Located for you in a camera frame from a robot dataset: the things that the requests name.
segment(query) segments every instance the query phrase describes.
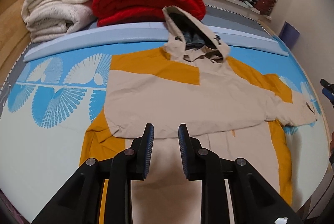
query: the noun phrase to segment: purple object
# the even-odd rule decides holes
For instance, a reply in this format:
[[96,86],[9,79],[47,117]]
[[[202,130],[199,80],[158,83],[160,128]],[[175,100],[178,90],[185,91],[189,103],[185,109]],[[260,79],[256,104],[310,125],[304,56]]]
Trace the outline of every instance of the purple object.
[[296,44],[300,33],[291,24],[285,22],[280,32],[279,38],[285,43],[285,45],[291,50]]

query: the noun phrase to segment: jacket collar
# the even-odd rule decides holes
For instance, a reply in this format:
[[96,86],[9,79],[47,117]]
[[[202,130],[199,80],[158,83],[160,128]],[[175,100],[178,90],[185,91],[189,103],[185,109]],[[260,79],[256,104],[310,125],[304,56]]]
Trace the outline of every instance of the jacket collar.
[[164,45],[165,51],[169,53],[174,61],[182,61],[184,56],[187,56],[188,61],[194,61],[196,58],[213,52],[214,50],[204,46],[193,52],[186,51],[186,40],[183,33],[169,16],[171,13],[177,13],[187,17],[198,29],[200,29],[204,35],[214,44],[219,53],[221,54],[223,61],[226,60],[230,52],[230,47],[223,42],[219,36],[215,35],[208,27],[202,24],[198,19],[192,16],[190,13],[178,8],[176,6],[164,7],[163,14],[166,20],[167,28],[169,31],[168,42]]

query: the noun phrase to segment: bed sheet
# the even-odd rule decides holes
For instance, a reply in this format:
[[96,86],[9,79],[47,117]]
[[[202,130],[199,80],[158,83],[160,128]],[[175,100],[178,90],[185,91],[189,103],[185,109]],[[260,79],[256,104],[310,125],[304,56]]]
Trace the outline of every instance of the bed sheet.
[[[102,45],[26,64],[0,119],[0,188],[28,221],[34,219],[78,168],[85,131],[104,103],[111,56],[163,44]],[[231,47],[230,55],[262,74],[278,74],[291,89],[312,101],[321,115],[315,96],[292,56],[240,47]],[[80,69],[76,70],[76,84],[68,83],[72,69]],[[285,132],[293,161],[293,208],[297,210],[326,172],[328,142],[322,119],[311,125],[286,127]]]

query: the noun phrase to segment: mustard yellow fabric panel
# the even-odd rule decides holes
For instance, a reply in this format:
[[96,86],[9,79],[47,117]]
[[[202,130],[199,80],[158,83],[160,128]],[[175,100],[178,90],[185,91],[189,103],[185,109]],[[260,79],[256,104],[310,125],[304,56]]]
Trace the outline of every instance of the mustard yellow fabric panel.
[[113,55],[111,70],[152,74],[163,79],[199,85],[199,69],[184,63],[170,61],[163,47],[130,54]]
[[[81,150],[80,165],[88,158],[96,158],[98,161],[113,158],[123,150],[125,150],[125,139],[112,136],[104,115],[104,109],[102,109],[85,133]],[[107,185],[108,180],[105,180],[102,192],[99,224],[103,224],[104,222]]]
[[[276,74],[262,75],[254,68],[233,57],[228,57],[232,70],[250,84],[270,90],[283,101],[292,103],[291,89]],[[270,135],[278,160],[280,195],[289,204],[292,203],[292,160],[286,143],[285,133],[278,121],[268,122]]]

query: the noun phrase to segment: wall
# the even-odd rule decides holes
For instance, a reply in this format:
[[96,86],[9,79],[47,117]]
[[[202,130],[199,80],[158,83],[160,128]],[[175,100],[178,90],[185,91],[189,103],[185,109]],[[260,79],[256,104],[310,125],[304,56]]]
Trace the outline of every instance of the wall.
[[[271,14],[270,27],[278,34],[287,21],[299,32],[300,38],[292,52],[305,69],[325,111],[330,131],[334,128],[334,109],[321,93],[321,78],[334,83],[334,0],[278,0]],[[332,174],[328,174],[311,199],[311,208],[326,189]],[[333,189],[312,212],[319,215],[328,202]]]

